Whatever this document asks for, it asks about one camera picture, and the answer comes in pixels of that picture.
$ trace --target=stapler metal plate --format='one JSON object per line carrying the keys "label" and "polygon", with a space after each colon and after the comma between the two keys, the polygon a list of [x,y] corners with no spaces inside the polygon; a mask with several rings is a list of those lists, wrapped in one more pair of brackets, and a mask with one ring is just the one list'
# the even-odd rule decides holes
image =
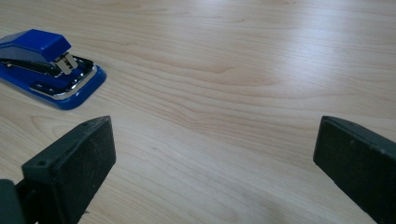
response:
{"label": "stapler metal plate", "polygon": [[94,62],[72,56],[62,35],[30,30],[0,39],[0,78],[60,109],[81,105],[105,80]]}

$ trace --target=wooden surface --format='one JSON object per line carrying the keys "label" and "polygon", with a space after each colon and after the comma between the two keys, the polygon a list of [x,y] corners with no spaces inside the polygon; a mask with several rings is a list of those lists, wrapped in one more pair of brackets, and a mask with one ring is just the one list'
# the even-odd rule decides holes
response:
{"label": "wooden surface", "polygon": [[79,223],[374,223],[313,162],[321,116],[396,140],[389,0],[0,0],[107,80],[60,111],[0,84],[0,177],[110,115],[118,160]]}

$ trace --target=wooden table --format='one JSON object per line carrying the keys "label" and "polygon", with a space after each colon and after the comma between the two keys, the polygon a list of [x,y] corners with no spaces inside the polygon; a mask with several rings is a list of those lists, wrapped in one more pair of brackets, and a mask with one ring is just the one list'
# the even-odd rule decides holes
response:
{"label": "wooden table", "polygon": [[396,3],[1,0],[106,82],[60,111],[0,85],[0,177],[110,115],[118,160],[79,223],[374,223],[313,162],[320,118],[396,140]]}

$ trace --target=stapler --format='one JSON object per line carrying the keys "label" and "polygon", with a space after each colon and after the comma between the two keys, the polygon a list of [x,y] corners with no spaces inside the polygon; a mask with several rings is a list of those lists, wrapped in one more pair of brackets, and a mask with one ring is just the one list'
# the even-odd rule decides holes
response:
{"label": "stapler", "polygon": [[0,79],[59,109],[81,105],[106,79],[90,60],[72,56],[62,35],[29,30],[0,39]]}

